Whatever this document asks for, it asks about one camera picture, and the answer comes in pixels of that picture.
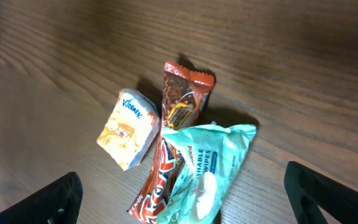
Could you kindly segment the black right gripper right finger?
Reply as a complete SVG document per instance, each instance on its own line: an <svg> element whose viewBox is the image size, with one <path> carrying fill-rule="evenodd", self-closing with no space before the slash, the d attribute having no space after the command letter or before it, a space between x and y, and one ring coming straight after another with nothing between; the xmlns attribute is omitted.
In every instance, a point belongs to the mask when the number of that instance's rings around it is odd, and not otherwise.
<svg viewBox="0 0 358 224"><path fill-rule="evenodd" d="M284 186L297 223L327 223L321 210L340 223L358 223L358 192L298 162L287 164Z"/></svg>

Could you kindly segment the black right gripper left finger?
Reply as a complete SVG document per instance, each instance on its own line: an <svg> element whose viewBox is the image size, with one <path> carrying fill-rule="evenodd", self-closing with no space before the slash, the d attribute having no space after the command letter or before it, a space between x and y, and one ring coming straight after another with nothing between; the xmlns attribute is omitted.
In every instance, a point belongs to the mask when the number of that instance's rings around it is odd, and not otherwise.
<svg viewBox="0 0 358 224"><path fill-rule="evenodd" d="M69 172L0 213L0 223L76 224L83 186L76 172Z"/></svg>

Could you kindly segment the orange Kleenex tissue pack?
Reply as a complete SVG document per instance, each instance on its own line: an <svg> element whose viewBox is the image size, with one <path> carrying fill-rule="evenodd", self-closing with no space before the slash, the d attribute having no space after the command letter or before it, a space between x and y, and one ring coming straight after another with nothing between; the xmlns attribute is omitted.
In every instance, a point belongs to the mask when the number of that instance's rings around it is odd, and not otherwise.
<svg viewBox="0 0 358 224"><path fill-rule="evenodd" d="M138 166L160 130L155 104L135 89L122 89L104 129L97 139L121 167Z"/></svg>

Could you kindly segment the mint green wipes pack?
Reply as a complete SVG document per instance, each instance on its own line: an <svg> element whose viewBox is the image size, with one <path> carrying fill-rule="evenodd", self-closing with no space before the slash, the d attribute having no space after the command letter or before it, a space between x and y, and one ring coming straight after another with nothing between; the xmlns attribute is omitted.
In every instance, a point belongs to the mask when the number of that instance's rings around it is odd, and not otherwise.
<svg viewBox="0 0 358 224"><path fill-rule="evenodd" d="M162 136L185 161L157 223L212 223L257 134L253 124L204 124Z"/></svg>

